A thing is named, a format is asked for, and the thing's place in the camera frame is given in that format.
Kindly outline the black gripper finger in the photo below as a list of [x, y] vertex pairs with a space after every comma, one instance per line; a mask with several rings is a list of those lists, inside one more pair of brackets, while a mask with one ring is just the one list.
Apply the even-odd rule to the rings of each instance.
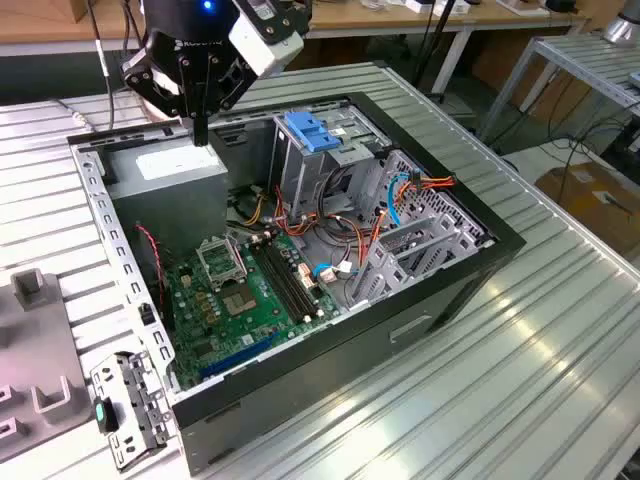
[[256, 80], [256, 74], [240, 55], [208, 57], [199, 117], [199, 145], [208, 143], [209, 120], [230, 110]]
[[140, 50], [122, 65], [125, 84], [156, 110], [178, 118], [193, 144], [201, 146], [201, 107], [194, 95], [193, 83], [175, 83], [153, 67], [145, 50]]

